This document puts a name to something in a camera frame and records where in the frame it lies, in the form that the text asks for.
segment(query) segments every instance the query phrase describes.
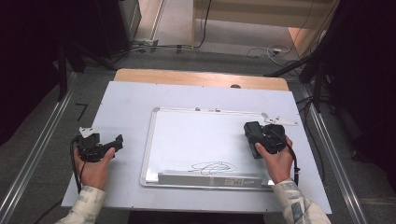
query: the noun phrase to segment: whiteboard tray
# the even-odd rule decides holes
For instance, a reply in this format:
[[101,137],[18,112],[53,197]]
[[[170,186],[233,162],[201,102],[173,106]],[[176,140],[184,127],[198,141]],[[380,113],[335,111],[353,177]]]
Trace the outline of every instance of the whiteboard tray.
[[269,189],[264,160],[255,160],[246,122],[262,113],[154,108],[140,183],[146,187]]

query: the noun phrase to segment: wooden panel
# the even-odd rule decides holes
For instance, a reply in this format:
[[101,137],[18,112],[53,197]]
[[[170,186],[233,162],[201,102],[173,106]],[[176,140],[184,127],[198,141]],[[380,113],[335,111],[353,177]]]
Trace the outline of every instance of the wooden panel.
[[120,69],[114,77],[114,80],[227,88],[236,84],[243,89],[289,90],[286,80],[281,77],[247,77],[231,74],[180,72],[171,70]]

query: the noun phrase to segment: gray carpet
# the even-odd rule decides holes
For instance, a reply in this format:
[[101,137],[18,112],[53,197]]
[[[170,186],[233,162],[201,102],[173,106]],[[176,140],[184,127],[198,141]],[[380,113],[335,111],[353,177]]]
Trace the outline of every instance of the gray carpet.
[[[123,68],[151,68],[185,71],[207,71],[236,73],[247,76],[260,76],[274,72],[279,66],[266,58],[250,59],[242,55],[226,55],[196,51],[182,51],[176,54],[173,50],[157,50],[154,53],[132,52],[116,63]],[[104,67],[89,67],[84,74],[78,74],[75,92],[55,129],[46,151],[35,169],[26,191],[22,195],[9,223],[33,223],[42,213],[64,196],[72,174],[69,160],[69,144],[78,134],[78,127],[91,126],[108,81],[114,78],[115,72]],[[295,99],[303,99],[301,86],[296,77],[285,75]],[[55,88],[43,99],[41,104],[26,119],[13,138],[0,146],[0,193],[2,198],[12,180],[21,169],[26,156],[43,129],[56,104],[57,89]],[[76,103],[89,104],[81,121],[77,121],[81,106]],[[327,105],[323,104],[323,117],[334,140],[335,147],[344,164],[347,174],[360,199],[364,213],[370,223],[395,223],[395,203],[373,203],[367,199],[389,199],[395,197],[384,173],[371,163],[361,163],[350,159],[352,151],[347,136],[337,117],[331,115]],[[319,151],[324,160],[326,193],[333,214],[329,215],[332,223],[353,223],[345,200],[334,177],[332,167],[321,146],[318,132],[312,119],[308,117],[308,125],[319,144]],[[311,147],[320,170],[321,164],[312,139]],[[49,213],[41,223],[53,223],[66,216],[68,208],[57,207]],[[127,223],[129,211],[103,209],[97,219],[98,223]],[[280,214],[265,214],[265,223],[284,223]]]

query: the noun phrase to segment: white table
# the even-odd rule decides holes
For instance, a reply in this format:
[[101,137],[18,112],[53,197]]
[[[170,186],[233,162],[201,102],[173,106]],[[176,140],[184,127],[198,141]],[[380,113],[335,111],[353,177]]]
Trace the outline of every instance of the white table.
[[[109,165],[105,207],[130,210],[192,212],[280,212],[273,192],[210,189],[164,189],[143,187],[141,168],[154,107],[221,108],[232,111],[265,112],[299,122],[286,126],[287,135],[301,168],[299,187],[325,213],[332,212],[323,189],[312,151],[290,91],[265,91],[203,86],[136,82],[110,82],[93,127],[100,128],[101,141],[124,137],[124,148]],[[77,199],[74,178],[64,196],[63,206]]]

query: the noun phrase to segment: desk leg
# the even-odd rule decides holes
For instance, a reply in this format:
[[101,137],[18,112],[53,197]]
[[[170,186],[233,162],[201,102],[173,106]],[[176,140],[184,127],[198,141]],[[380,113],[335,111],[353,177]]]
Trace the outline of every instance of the desk leg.
[[195,13],[196,13],[196,0],[193,0],[193,6],[192,6],[192,25],[191,25],[191,49],[194,49],[194,43],[195,43]]

